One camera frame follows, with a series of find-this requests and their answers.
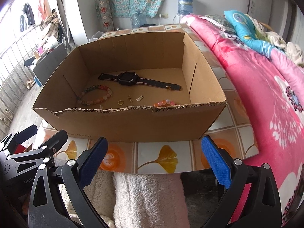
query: blue gripper pad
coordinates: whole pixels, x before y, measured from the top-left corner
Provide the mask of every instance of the blue gripper pad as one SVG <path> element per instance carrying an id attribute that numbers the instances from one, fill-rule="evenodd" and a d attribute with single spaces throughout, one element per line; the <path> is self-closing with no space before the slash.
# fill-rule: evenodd
<path id="1" fill-rule="evenodd" d="M 90 150 L 85 150 L 78 157 L 78 185 L 81 189 L 90 185 L 95 173 L 97 172 L 101 162 L 108 151 L 108 142 L 101 137 Z"/>
<path id="2" fill-rule="evenodd" d="M 228 189 L 232 182 L 230 168 L 218 152 L 212 139 L 208 136 L 202 139 L 202 151 L 218 182 Z"/>

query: metal railing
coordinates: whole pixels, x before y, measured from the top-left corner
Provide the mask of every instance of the metal railing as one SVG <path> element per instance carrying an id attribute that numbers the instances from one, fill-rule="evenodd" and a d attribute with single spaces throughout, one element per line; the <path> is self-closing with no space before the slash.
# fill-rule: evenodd
<path id="1" fill-rule="evenodd" d="M 26 82 L 35 76 L 23 64 L 37 50 L 40 34 L 40 25 L 31 27 L 0 54 L 0 138 L 7 135 L 12 116 L 28 91 Z"/>

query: pink blanket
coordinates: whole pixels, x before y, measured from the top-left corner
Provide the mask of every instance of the pink blanket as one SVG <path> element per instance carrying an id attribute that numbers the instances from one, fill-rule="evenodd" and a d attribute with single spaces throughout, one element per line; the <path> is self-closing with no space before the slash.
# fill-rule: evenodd
<path id="1" fill-rule="evenodd" d="M 270 164 L 279 188 L 284 216 L 299 182 L 304 161 L 304 110 L 297 96 L 277 69 L 279 66 L 248 48 L 237 36 L 226 34 L 195 15 L 188 15 L 181 22 L 187 23 L 201 37 L 236 87 L 260 151 L 244 161 L 255 166 L 265 162 Z M 248 191 L 247 186 L 233 220 L 238 219 Z"/>

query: multicolored beaded bracelet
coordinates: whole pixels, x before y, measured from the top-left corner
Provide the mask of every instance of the multicolored beaded bracelet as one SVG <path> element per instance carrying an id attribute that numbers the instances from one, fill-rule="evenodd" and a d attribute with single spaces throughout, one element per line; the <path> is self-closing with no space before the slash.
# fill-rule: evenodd
<path id="1" fill-rule="evenodd" d="M 105 96 L 103 96 L 102 98 L 100 99 L 95 99 L 95 100 L 92 100 L 92 101 L 82 101 L 82 97 L 89 91 L 92 91 L 94 89 L 101 89 L 101 90 L 105 90 L 107 91 L 107 94 Z M 82 104 L 82 105 L 95 105 L 95 104 L 99 104 L 105 100 L 107 100 L 109 97 L 111 97 L 111 94 L 112 94 L 112 90 L 110 88 L 108 88 L 107 86 L 102 86 L 102 85 L 94 85 L 94 86 L 91 86 L 91 87 L 88 87 L 86 90 L 84 90 L 78 97 L 78 100 L 77 102 L 79 104 Z"/>
<path id="2" fill-rule="evenodd" d="M 166 105 L 174 106 L 175 102 L 173 100 L 166 99 L 166 100 L 160 101 L 158 103 L 155 103 L 153 106 L 154 107 L 161 107 L 161 106 L 166 106 Z"/>

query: smartwatch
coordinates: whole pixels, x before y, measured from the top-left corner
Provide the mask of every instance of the smartwatch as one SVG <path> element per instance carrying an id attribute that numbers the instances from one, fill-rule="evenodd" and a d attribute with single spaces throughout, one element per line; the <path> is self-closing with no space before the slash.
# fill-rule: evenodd
<path id="1" fill-rule="evenodd" d="M 175 91 L 179 91 L 181 89 L 180 85 L 142 78 L 134 72 L 123 72 L 118 75 L 102 73 L 98 79 L 101 81 L 117 81 L 119 84 L 126 86 L 141 84 Z"/>

